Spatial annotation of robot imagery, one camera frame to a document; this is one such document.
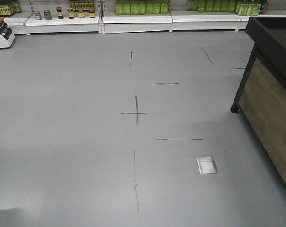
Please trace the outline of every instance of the green bottle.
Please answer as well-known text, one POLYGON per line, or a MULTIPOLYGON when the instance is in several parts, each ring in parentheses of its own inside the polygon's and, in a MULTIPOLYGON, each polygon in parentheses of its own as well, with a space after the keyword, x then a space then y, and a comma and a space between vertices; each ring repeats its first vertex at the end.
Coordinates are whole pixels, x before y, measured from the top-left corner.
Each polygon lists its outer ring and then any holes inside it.
POLYGON ((139 4, 137 2, 133 2, 131 4, 131 14, 138 15, 139 14, 139 4))
POLYGON ((196 2, 196 0, 188 0, 187 5, 186 5, 186 10, 187 11, 193 11, 195 2, 196 2))
POLYGON ((255 11, 254 11, 253 15, 257 16, 260 13, 261 2, 259 0, 257 0, 255 4, 256 4, 256 8, 255 8, 255 11))
POLYGON ((153 3, 153 14, 160 14, 161 13, 161 3, 155 1, 153 3))
POLYGON ((205 12, 212 12, 214 6, 214 0, 207 0, 205 12))
POLYGON ((123 3, 120 3, 120 2, 116 2, 115 4, 115 14, 116 15, 123 15, 123 3))
POLYGON ((221 12, 227 12, 228 9, 228 0, 222 0, 222 5, 220 7, 221 12))
POLYGON ((205 12, 206 0, 198 0, 198 12, 205 12))
POLYGON ((222 0, 214 0, 213 12, 219 12, 222 6, 222 0))
POLYGON ((131 4, 128 1, 124 2, 123 11, 124 11, 124 15, 130 15, 131 14, 131 4))
POLYGON ((169 11, 169 3, 164 1, 161 3, 161 14, 167 14, 169 11))
POLYGON ((256 9, 256 4, 255 4, 255 1, 252 0, 252 2, 249 2, 249 6, 248 6, 248 9, 247 9, 246 15, 247 16, 253 16, 253 14, 255 12, 255 9, 256 9))
POLYGON ((249 4, 247 3, 247 0, 244 0, 239 8, 238 15, 245 16, 248 11, 248 7, 249 7, 249 4))
POLYGON ((196 0, 195 3, 194 3, 194 8, 193 8, 193 10, 194 10, 194 11, 197 11, 197 10, 198 10, 198 6, 199 6, 199 0, 196 0))
POLYGON ((243 3, 243 0, 238 0, 236 3, 236 7, 235 7, 235 13, 238 14, 238 11, 241 7, 241 4, 243 3))
POLYGON ((146 14, 153 14, 153 2, 146 2, 146 14))
POLYGON ((139 14, 140 15, 146 14, 146 3, 144 1, 139 2, 139 14))
POLYGON ((229 0, 227 12, 234 13, 236 7, 236 0, 229 0))

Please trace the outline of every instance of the black countertop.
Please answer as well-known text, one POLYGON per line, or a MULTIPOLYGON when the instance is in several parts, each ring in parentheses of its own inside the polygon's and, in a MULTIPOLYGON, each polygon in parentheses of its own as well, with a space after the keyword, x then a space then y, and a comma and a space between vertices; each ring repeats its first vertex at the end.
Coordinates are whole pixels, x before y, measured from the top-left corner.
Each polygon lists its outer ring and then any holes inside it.
POLYGON ((246 33, 286 80, 286 17, 250 17, 246 33))

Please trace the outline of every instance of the wooden counter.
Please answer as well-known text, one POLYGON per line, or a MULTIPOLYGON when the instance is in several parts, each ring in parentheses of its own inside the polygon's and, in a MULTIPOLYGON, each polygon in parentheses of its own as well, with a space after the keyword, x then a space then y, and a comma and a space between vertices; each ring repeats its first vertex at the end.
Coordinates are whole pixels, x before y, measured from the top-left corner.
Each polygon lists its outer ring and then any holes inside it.
MULTIPOLYGON (((254 29, 247 33, 259 32, 254 29)), ((278 35, 276 29, 272 34, 278 35)), ((274 45, 264 46, 263 43, 258 45, 258 40, 255 40, 231 111, 236 113, 240 110, 244 115, 286 187, 286 69, 276 64, 285 56, 279 56, 282 50, 274 51, 274 45), (268 50, 263 48, 270 49, 269 52, 275 55, 268 56, 268 50)))

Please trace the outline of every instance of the counter leg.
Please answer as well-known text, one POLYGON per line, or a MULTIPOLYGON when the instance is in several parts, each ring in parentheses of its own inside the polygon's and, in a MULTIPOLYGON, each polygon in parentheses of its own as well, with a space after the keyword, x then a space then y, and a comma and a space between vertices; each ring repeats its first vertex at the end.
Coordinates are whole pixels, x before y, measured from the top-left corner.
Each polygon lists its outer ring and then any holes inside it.
POLYGON ((248 61, 248 64, 246 66, 246 69, 245 69, 245 72, 243 73, 243 78, 242 78, 242 81, 238 87, 238 90, 236 92, 236 95, 235 95, 235 99, 232 103, 232 106, 230 108, 231 112, 232 113, 237 113, 238 112, 238 101, 239 101, 239 98, 241 97, 242 95, 242 92, 243 92, 243 88, 245 87, 245 84, 248 80, 248 77, 250 75, 250 72, 251 72, 251 69, 253 67, 253 64, 255 62, 255 59, 256 59, 256 51, 257 51, 257 47, 256 45, 254 45, 253 49, 252 49, 252 52, 251 52, 251 55, 250 55, 250 58, 249 58, 249 61, 248 61))

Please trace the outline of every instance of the sauce bottle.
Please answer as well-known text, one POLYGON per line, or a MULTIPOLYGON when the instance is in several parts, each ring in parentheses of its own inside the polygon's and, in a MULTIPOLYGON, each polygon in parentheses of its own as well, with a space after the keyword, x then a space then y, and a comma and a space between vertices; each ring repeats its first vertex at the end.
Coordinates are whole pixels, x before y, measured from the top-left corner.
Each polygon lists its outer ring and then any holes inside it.
POLYGON ((95 8, 89 9, 89 17, 95 18, 95 8))
POLYGON ((58 12, 58 18, 60 20, 64 19, 64 16, 63 16, 63 12, 62 12, 62 7, 57 7, 57 12, 58 12))
POLYGON ((67 11, 68 11, 69 19, 74 19, 75 18, 75 14, 73 13, 73 8, 67 8, 67 11))
POLYGON ((83 12, 83 8, 78 9, 78 17, 81 19, 85 17, 84 12, 83 12))

